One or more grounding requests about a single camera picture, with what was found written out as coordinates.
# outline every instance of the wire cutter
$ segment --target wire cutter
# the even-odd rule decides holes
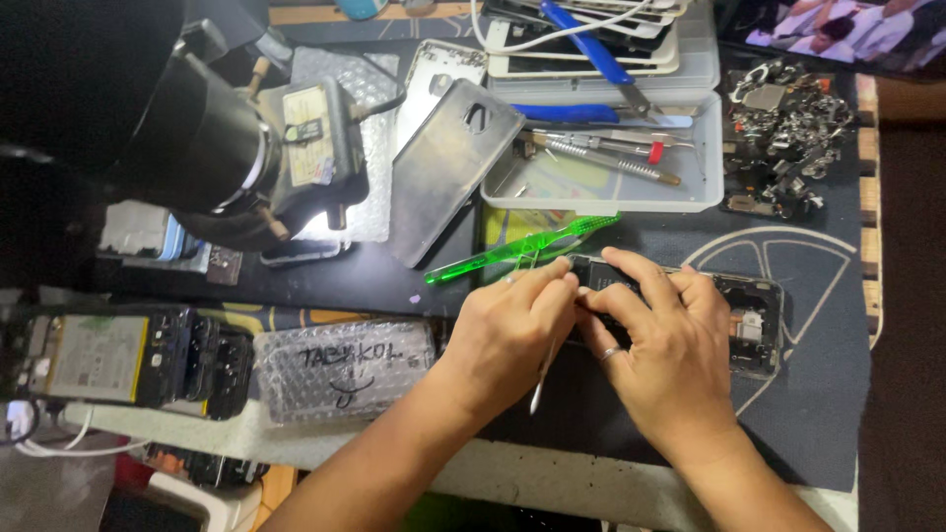
[[[559,8],[552,0],[542,0],[538,4],[539,9],[549,18],[556,26],[561,27],[562,29],[571,29],[573,27],[581,26],[581,24],[576,21],[567,11],[562,8]],[[604,78],[618,87],[618,90],[621,91],[624,99],[627,100],[627,107],[620,108],[622,115],[632,118],[637,118],[641,120],[646,120],[651,123],[657,123],[653,118],[649,116],[651,111],[656,113],[663,114],[660,111],[660,108],[655,104],[651,103],[649,99],[640,91],[640,89],[634,84],[634,77],[628,74],[624,67],[610,52],[607,51],[607,48],[601,44],[601,41],[598,41],[591,33],[587,31],[582,31],[580,33],[572,33],[569,35],[569,39],[578,46],[578,49],[581,50],[591,64],[602,73]],[[599,104],[587,104],[587,105],[563,105],[563,106],[538,106],[538,105],[514,105],[513,107],[517,108],[521,113],[526,115],[527,118],[534,120],[548,120],[550,113],[556,115],[556,112],[553,112],[553,108],[561,109],[562,111],[558,113],[562,115],[558,118],[555,118],[553,121],[598,121],[598,122],[619,122],[622,115],[619,115],[617,111],[611,109],[606,105]],[[545,107],[546,111],[542,112],[542,116],[539,117],[540,107]],[[569,119],[565,115],[575,115],[575,118]],[[585,115],[594,116],[593,119],[585,119]]]

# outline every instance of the hand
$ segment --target hand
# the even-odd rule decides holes
[[[446,384],[445,393],[485,424],[538,383],[549,350],[557,352],[575,324],[577,289],[578,277],[559,257],[474,291],[431,373]]]
[[[579,305],[613,316],[633,342],[629,352],[601,362],[608,380],[640,432],[675,466],[715,459],[722,450],[710,444],[742,432],[729,399],[729,305],[693,268],[667,275],[640,255],[610,247],[602,257],[640,283],[650,306],[623,284],[579,289]],[[618,344],[591,312],[579,309],[577,317],[599,359]]]

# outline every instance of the bubble wrap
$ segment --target bubble wrap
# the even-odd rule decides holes
[[[397,76],[400,58],[390,54],[366,54]],[[333,54],[318,48],[299,47],[292,58],[293,85],[320,76],[335,78],[360,104],[372,107],[397,96],[397,85],[359,58]],[[394,111],[374,115],[361,122],[361,139],[368,162],[368,198],[348,207],[347,227],[328,228],[325,213],[312,219],[294,239],[383,242],[391,222],[391,163],[394,160]]]
[[[276,425],[376,417],[434,362],[429,324],[397,319],[257,334],[255,371]]]

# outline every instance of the ring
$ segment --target ring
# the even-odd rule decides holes
[[[621,351],[624,351],[624,349],[623,349],[621,346],[614,346],[614,347],[611,347],[610,349],[608,349],[607,351],[605,351],[604,353],[602,353],[601,356],[598,357],[598,360],[600,360],[600,361],[606,361],[607,359],[609,359],[609,358],[611,357],[611,355],[613,355],[613,354],[615,354],[615,353],[620,353]]]

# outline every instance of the white plastic box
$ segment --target white plastic box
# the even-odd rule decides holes
[[[480,193],[498,208],[574,210],[578,215],[612,216],[618,211],[699,212],[723,200],[722,101],[719,52],[711,5],[694,1],[680,17],[680,67],[673,74],[638,77],[637,86],[657,105],[698,105],[690,132],[695,150],[664,149],[657,165],[680,176],[680,186],[667,186],[553,151],[539,149],[527,161],[512,150],[486,175]],[[622,104],[621,94],[603,79],[498,80],[489,90],[510,103],[571,105]],[[681,133],[679,130],[655,130]],[[625,155],[644,163],[641,157]]]

